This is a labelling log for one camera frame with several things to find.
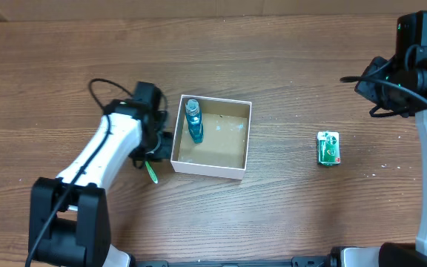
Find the blue mouthwash bottle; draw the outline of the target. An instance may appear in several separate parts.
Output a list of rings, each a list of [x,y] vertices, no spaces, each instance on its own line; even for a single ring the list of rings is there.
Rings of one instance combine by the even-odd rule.
[[[185,105],[185,116],[187,119],[188,130],[193,142],[196,144],[203,141],[203,122],[202,112],[197,100],[189,99]]]

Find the green floss pack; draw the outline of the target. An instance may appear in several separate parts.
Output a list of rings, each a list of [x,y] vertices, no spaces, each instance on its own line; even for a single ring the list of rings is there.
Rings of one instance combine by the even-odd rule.
[[[340,134],[336,131],[319,131],[317,133],[317,162],[324,166],[341,163]]]

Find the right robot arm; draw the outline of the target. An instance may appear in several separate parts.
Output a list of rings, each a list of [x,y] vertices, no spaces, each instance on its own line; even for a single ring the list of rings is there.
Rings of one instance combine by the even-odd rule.
[[[415,118],[422,155],[422,211],[413,244],[384,243],[371,262],[376,266],[427,266],[427,11],[397,20],[395,54],[372,59],[361,76],[343,77],[355,83],[355,92],[374,103],[376,117]]]

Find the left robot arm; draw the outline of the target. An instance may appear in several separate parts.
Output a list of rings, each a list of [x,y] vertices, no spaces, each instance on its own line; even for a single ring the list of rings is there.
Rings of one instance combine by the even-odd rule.
[[[52,266],[134,266],[135,257],[111,241],[107,191],[126,159],[138,168],[171,154],[164,130],[166,96],[138,82],[126,99],[100,105],[96,133],[80,155],[55,178],[40,177],[30,192],[28,255]]]

